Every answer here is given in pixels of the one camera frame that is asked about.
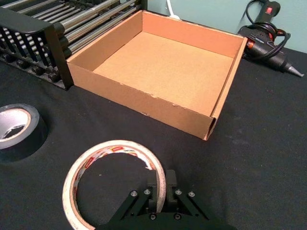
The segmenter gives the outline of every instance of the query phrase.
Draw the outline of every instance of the cardboard box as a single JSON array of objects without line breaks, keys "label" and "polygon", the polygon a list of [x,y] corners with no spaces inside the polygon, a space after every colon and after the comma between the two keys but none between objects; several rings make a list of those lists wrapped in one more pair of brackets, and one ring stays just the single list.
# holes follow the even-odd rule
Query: cardboard box
[{"label": "cardboard box", "polygon": [[68,59],[74,84],[207,140],[246,38],[146,11]]}]

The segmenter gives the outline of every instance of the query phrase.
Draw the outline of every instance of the tape roll core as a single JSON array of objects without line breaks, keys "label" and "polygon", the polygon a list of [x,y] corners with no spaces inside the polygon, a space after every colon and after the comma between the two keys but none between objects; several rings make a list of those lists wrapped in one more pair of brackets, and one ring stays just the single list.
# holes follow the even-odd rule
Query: tape roll core
[{"label": "tape roll core", "polygon": [[138,157],[145,162],[147,169],[156,170],[157,212],[161,212],[166,196],[166,180],[160,161],[149,149],[138,143],[127,140],[111,140],[98,144],[83,153],[72,165],[66,176],[62,195],[63,208],[69,223],[75,230],[95,229],[82,218],[78,211],[76,193],[80,178],[95,160],[114,153],[126,153]]},{"label": "tape roll core", "polygon": [[0,161],[21,160],[38,150],[47,138],[47,127],[28,104],[0,108]]}]

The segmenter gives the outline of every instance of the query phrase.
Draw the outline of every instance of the metal roller rack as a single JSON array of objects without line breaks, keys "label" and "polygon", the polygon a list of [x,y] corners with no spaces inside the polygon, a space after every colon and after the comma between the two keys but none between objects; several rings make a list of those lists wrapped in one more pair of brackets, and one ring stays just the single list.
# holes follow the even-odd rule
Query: metal roller rack
[{"label": "metal roller rack", "polygon": [[145,0],[0,0],[0,60],[61,88],[66,59],[139,9]]}]

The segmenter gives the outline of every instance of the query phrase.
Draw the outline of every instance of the wall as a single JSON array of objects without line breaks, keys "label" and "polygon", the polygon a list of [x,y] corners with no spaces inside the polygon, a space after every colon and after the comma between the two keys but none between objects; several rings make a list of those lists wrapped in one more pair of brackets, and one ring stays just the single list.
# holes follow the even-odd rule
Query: wall
[{"label": "wall", "polygon": [[[171,0],[174,14],[181,19],[237,33],[250,22],[246,16],[241,20],[249,0]],[[307,53],[307,0],[277,0],[281,5],[279,14],[273,19],[277,28],[291,33],[286,47]],[[255,19],[261,5],[254,3],[249,10]],[[148,0],[148,10],[169,15],[166,0]]]}]

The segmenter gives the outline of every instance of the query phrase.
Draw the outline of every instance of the black electrical tape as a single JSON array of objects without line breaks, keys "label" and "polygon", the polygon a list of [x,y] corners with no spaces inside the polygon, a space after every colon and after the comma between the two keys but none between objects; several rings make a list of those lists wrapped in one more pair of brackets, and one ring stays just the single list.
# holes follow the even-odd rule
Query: black electrical tape
[{"label": "black electrical tape", "polygon": [[47,138],[47,126],[27,104],[0,108],[0,161],[17,161],[38,150]]}]

